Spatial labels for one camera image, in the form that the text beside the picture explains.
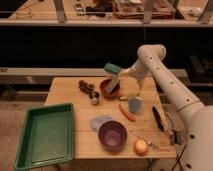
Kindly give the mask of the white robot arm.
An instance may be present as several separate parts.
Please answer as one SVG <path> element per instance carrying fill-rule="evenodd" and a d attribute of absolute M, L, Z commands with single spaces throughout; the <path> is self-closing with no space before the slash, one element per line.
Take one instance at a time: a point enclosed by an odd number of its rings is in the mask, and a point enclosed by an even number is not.
<path fill-rule="evenodd" d="M 177 109 L 187 132 L 185 171 L 213 171 L 213 105 L 206 106 L 162 63 L 166 48 L 142 45 L 137 61 L 127 69 L 129 76 L 143 79 L 151 74 Z"/>

